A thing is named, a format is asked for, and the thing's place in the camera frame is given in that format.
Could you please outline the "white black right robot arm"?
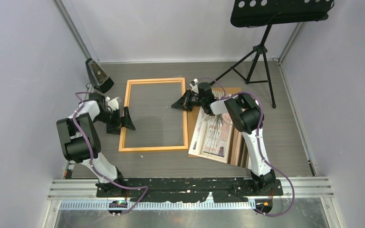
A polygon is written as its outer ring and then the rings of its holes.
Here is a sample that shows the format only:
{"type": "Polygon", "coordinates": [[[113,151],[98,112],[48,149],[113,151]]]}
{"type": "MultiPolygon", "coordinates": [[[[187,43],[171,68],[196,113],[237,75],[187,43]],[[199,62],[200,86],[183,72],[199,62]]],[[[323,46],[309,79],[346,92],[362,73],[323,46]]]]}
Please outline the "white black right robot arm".
{"type": "Polygon", "coordinates": [[[210,83],[192,83],[182,97],[174,102],[173,109],[190,112],[200,107],[210,116],[229,114],[233,126],[246,143],[250,157],[252,189],[264,195],[276,182],[275,168],[269,163],[263,141],[263,106],[258,97],[250,92],[238,92],[224,98],[216,98],[210,83]]]}

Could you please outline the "illustrated photo print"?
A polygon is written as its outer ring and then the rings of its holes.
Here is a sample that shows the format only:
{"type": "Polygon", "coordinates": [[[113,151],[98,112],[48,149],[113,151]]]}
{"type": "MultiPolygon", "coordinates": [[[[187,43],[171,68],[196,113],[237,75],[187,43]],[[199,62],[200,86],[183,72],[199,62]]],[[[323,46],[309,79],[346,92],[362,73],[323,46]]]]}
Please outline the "illustrated photo print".
{"type": "Polygon", "coordinates": [[[215,116],[206,114],[201,107],[197,110],[188,156],[229,163],[235,129],[230,115],[226,110],[215,116]]]}

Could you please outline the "orange wooden picture frame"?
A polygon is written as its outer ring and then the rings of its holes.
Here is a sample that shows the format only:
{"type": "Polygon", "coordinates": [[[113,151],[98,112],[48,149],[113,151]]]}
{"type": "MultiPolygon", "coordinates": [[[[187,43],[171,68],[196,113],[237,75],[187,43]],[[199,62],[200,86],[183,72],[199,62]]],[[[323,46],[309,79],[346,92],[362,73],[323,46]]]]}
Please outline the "orange wooden picture frame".
{"type": "Polygon", "coordinates": [[[125,106],[135,130],[121,130],[119,151],[188,150],[187,113],[171,107],[185,91],[183,77],[128,80],[125,106]]]}

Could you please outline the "clear acrylic sheet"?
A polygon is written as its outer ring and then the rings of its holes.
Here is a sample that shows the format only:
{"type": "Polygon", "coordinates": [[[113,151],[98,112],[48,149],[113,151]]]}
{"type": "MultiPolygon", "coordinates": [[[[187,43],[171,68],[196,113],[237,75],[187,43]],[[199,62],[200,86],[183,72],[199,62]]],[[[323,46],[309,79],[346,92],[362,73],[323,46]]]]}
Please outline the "clear acrylic sheet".
{"type": "Polygon", "coordinates": [[[182,96],[181,83],[132,84],[129,112],[135,131],[125,132],[125,147],[184,145],[184,112],[171,108],[182,96]]]}

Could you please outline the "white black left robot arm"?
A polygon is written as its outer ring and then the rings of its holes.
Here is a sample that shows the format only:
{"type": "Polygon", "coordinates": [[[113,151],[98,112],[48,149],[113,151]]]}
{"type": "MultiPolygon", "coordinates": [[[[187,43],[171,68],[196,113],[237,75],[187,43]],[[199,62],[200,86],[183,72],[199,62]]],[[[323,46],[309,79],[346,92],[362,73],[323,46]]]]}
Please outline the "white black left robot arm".
{"type": "Polygon", "coordinates": [[[87,99],[79,99],[77,110],[56,122],[62,153],[67,161],[87,167],[98,178],[97,187],[116,197],[123,196],[130,187],[120,170],[102,154],[101,142],[95,122],[106,124],[106,132],[119,134],[122,128],[135,130],[129,108],[123,107],[120,97],[110,98],[98,92],[88,93],[87,99]]]}

